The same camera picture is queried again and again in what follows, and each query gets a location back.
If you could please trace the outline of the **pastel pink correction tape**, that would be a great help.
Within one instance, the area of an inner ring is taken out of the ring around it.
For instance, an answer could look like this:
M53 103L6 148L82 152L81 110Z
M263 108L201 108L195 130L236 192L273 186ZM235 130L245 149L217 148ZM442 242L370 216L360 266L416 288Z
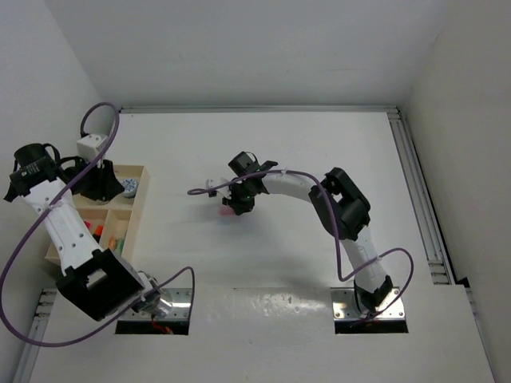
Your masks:
M229 216L229 215L234 215L235 212L232 210L231 207L221 206L220 209L219 209L219 214L221 216Z

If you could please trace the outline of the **orange capped black highlighter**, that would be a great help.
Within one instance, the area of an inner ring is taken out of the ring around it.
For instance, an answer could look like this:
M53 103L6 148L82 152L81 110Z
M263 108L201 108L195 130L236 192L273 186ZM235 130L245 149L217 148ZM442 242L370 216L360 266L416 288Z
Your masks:
M102 226L102 225L98 225L98 226L95 228L94 232L93 232L93 236L98 236L98 237L100 237L100 236L101 236L101 234L102 234L102 232L103 232L103 226Z

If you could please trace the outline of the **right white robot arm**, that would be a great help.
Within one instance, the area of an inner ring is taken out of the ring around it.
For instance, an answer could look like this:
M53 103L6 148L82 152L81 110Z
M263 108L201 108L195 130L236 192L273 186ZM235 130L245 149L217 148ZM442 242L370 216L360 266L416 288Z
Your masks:
M260 164L247 152L228 166L242 180L228 187L223 204L236 215L252 211L261 194L285 195L311 203L323 228L347 253L354 271L355 293L374 313L392 290L390 276L377 259L370 235L370 204L341 168L332 168L322 180L305 172L277 170L275 161Z

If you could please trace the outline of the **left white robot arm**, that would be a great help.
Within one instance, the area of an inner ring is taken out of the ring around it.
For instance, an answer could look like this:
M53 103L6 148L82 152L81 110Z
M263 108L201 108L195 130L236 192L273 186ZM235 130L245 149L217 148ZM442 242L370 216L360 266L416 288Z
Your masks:
M15 168L5 199L22 198L38 215L53 245L48 255L62 276L58 291L100 321L134 298L136 312L156 313L156 281L131 262L149 188L145 167L102 159L52 206L57 193L100 153L107 141L89 134L77 142L77 156L61 157L52 144L28 144L14 153Z

